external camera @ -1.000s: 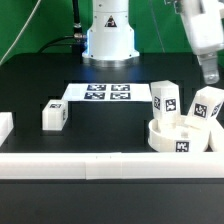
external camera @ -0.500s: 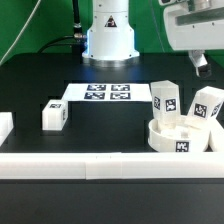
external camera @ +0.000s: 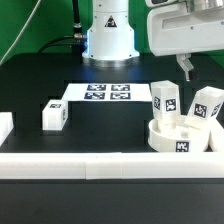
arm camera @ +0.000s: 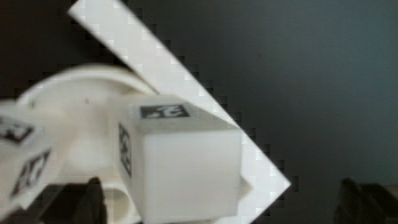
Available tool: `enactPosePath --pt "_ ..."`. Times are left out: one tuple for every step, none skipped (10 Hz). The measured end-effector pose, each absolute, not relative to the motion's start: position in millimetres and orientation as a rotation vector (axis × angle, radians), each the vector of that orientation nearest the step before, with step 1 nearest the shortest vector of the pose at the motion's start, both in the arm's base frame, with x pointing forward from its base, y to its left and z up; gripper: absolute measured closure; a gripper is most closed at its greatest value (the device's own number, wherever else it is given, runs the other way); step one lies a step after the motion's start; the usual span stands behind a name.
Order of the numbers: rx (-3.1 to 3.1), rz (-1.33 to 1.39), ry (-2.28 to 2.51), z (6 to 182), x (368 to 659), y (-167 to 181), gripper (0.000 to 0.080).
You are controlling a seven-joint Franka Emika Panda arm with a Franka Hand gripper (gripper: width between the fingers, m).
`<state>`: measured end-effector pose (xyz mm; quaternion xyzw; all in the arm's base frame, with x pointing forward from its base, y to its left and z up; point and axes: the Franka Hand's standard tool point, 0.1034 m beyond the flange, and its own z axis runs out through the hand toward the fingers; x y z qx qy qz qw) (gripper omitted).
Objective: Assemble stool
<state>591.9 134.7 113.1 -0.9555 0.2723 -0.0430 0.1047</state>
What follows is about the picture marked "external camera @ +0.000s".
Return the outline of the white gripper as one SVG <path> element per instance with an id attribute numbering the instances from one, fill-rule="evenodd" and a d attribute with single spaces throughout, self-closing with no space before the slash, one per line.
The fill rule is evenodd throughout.
<path id="1" fill-rule="evenodd" d="M 155 56 L 176 55 L 187 81 L 194 66 L 190 53 L 224 49 L 224 7 L 188 12 L 185 3 L 152 9 L 148 41 Z"/>

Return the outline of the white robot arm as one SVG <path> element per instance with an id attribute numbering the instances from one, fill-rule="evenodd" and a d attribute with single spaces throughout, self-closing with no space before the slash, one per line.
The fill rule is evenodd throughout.
<path id="1" fill-rule="evenodd" d="M 129 25 L 129 0 L 92 0 L 93 23 L 87 31 L 88 64 L 120 67 L 139 57 Z M 224 0 L 145 0 L 150 8 L 147 37 L 156 56 L 174 55 L 188 81 L 195 52 L 224 49 Z"/>

